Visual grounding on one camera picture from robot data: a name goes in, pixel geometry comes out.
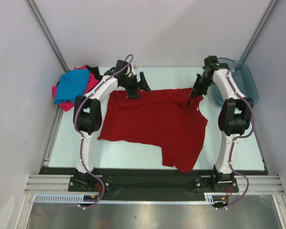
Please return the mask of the red t shirt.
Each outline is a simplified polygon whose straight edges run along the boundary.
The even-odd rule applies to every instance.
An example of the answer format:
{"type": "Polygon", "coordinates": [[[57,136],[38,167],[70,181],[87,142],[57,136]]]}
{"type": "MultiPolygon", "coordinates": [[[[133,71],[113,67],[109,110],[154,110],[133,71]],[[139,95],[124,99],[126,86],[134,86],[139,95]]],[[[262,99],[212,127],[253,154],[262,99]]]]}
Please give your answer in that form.
{"type": "Polygon", "coordinates": [[[159,146],[162,165],[187,173],[195,166],[204,145],[208,120],[201,114],[202,96],[190,97],[190,88],[110,94],[100,140],[159,146]]]}

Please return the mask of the blue t shirt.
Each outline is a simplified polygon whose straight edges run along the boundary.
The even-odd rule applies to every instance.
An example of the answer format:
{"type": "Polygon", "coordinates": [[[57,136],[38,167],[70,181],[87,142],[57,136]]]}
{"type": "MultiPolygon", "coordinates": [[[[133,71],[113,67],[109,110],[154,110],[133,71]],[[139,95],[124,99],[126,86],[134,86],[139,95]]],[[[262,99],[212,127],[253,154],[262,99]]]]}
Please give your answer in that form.
{"type": "Polygon", "coordinates": [[[78,95],[84,95],[89,82],[90,72],[87,69],[71,70],[60,77],[56,88],[54,104],[66,101],[73,102],[78,95]]]}

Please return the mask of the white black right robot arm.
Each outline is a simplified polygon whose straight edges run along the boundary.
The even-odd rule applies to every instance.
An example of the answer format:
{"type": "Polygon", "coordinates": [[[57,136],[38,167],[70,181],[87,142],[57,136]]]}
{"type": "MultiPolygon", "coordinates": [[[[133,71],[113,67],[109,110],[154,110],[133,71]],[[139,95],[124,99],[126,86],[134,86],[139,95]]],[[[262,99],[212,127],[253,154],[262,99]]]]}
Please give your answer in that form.
{"type": "Polygon", "coordinates": [[[235,155],[240,139],[248,137],[245,131],[248,128],[254,129],[254,102],[237,87],[229,65],[219,62],[216,56],[205,58],[203,70],[203,74],[197,75],[190,96],[205,95],[212,84],[218,87],[224,100],[218,117],[222,140],[211,175],[195,179],[196,192],[238,192],[235,155]]]}

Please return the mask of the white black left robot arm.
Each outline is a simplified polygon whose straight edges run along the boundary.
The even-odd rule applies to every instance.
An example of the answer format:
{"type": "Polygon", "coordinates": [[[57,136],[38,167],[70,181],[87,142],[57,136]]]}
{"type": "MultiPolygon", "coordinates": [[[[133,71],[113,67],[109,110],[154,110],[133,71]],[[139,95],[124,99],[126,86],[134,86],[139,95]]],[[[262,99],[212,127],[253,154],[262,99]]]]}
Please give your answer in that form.
{"type": "Polygon", "coordinates": [[[79,162],[73,175],[73,184],[84,190],[92,190],[100,180],[93,175],[95,165],[91,160],[91,145],[97,140],[96,134],[102,126],[101,105],[118,87],[126,90],[128,99],[139,99],[138,92],[151,92],[143,72],[136,74],[135,66],[126,60],[118,60],[115,67],[97,77],[97,85],[84,95],[75,98],[73,124],[80,134],[79,162]]]}

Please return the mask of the grey t shirt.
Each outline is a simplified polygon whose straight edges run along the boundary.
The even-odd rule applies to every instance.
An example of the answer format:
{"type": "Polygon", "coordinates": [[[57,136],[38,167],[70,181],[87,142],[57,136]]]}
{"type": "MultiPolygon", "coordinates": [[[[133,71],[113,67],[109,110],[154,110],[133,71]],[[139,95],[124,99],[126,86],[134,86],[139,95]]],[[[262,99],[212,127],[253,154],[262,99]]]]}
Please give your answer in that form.
{"type": "Polygon", "coordinates": [[[246,97],[246,92],[241,72],[239,70],[232,72],[232,78],[235,84],[237,85],[238,89],[240,90],[240,92],[246,97]]]}

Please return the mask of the black folded t shirt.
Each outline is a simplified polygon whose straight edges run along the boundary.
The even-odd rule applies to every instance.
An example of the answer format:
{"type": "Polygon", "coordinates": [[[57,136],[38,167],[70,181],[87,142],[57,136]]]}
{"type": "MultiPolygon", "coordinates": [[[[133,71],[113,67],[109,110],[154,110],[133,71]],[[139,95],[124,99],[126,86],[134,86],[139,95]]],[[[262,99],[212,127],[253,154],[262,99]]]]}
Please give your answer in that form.
{"type": "Polygon", "coordinates": [[[101,78],[98,67],[83,65],[63,74],[60,81],[52,89],[59,87],[63,90],[89,91],[98,84],[101,78]]]}

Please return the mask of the teal plastic basket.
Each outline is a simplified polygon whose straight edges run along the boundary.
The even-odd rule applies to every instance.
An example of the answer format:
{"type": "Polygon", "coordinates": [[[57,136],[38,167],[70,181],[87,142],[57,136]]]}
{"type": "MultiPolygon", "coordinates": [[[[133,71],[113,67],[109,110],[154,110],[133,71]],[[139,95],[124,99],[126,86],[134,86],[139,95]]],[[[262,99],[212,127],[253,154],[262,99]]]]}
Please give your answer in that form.
{"type": "Polygon", "coordinates": [[[231,73],[237,70],[241,72],[245,87],[246,97],[252,98],[254,105],[256,105],[258,102],[258,93],[249,67],[244,62],[240,62],[237,60],[231,61],[224,58],[218,58],[218,61],[228,64],[229,68],[232,68],[231,73]]]}

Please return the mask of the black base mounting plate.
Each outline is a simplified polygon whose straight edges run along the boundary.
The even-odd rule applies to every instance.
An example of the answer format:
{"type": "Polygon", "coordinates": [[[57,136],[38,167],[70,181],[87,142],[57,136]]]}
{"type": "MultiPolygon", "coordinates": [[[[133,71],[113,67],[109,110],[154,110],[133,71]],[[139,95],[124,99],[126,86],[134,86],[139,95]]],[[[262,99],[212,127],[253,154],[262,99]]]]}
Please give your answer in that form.
{"type": "Polygon", "coordinates": [[[225,192],[223,184],[214,182],[212,170],[181,173],[163,169],[97,168],[92,177],[75,168],[42,167],[40,175],[67,175],[69,192],[104,190],[104,200],[120,201],[191,201],[201,200],[204,192],[225,192]]]}

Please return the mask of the right aluminium corner post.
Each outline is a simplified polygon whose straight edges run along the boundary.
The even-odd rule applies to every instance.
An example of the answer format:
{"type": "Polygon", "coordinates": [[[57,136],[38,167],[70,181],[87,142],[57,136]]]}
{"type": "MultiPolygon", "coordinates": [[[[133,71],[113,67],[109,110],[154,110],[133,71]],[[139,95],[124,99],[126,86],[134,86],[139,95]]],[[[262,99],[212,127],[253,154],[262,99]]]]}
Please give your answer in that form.
{"type": "Polygon", "coordinates": [[[261,35],[264,27],[266,26],[269,18],[271,17],[273,11],[275,10],[277,4],[279,3],[279,0],[271,0],[265,10],[265,12],[263,13],[253,35],[251,36],[248,45],[246,46],[244,52],[242,53],[241,57],[240,57],[240,61],[241,62],[245,62],[246,59],[248,58],[250,52],[252,51],[255,43],[257,42],[259,36],[261,35]]]}

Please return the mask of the aluminium corner post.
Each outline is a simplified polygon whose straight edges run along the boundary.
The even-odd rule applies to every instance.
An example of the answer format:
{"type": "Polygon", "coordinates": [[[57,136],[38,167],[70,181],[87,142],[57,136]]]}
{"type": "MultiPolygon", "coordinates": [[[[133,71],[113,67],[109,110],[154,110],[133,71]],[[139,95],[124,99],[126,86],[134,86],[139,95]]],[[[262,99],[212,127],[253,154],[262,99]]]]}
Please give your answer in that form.
{"type": "Polygon", "coordinates": [[[69,71],[69,68],[66,64],[66,61],[65,59],[63,58],[61,52],[60,52],[60,49],[44,19],[44,17],[42,16],[41,14],[41,11],[39,10],[36,2],[34,0],[25,0],[26,4],[28,5],[32,15],[34,16],[38,26],[40,27],[43,35],[45,36],[51,50],[53,51],[56,59],[58,60],[60,66],[62,67],[62,69],[65,71],[65,72],[68,72],[69,71]]]}
{"type": "Polygon", "coordinates": [[[246,59],[248,58],[250,52],[252,51],[255,43],[257,42],[259,36],[261,35],[264,27],[266,26],[269,18],[271,17],[273,11],[275,10],[277,4],[279,3],[279,0],[271,0],[265,10],[265,12],[263,13],[253,35],[251,36],[248,45],[246,46],[244,52],[242,53],[241,57],[240,57],[240,61],[241,62],[245,62],[246,59]]]}

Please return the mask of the left aluminium corner post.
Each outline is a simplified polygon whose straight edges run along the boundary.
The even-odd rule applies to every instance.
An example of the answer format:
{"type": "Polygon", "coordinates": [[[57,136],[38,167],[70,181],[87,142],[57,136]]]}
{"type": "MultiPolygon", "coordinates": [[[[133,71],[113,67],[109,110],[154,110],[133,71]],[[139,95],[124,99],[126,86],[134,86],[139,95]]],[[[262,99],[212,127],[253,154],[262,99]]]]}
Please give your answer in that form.
{"type": "Polygon", "coordinates": [[[44,19],[44,17],[42,16],[41,14],[41,11],[39,10],[36,2],[34,0],[25,0],[26,4],[28,5],[32,15],[34,16],[38,26],[40,27],[43,35],[45,36],[51,50],[53,51],[56,59],[58,60],[60,66],[62,67],[62,69],[65,71],[65,72],[68,72],[69,71],[69,68],[66,64],[66,61],[65,59],[63,58],[61,52],[60,52],[60,49],[44,19]]]}

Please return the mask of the aluminium front frame rail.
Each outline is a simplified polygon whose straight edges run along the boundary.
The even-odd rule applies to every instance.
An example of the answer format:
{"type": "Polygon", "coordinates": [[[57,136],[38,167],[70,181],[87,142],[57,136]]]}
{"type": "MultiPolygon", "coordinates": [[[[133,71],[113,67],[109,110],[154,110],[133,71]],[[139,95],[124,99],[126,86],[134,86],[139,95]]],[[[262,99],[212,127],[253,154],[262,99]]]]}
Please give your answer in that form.
{"type": "MultiPolygon", "coordinates": [[[[248,176],[249,195],[284,195],[279,176],[248,176]]],[[[25,193],[67,193],[75,183],[71,175],[31,175],[24,189],[25,193]]]]}

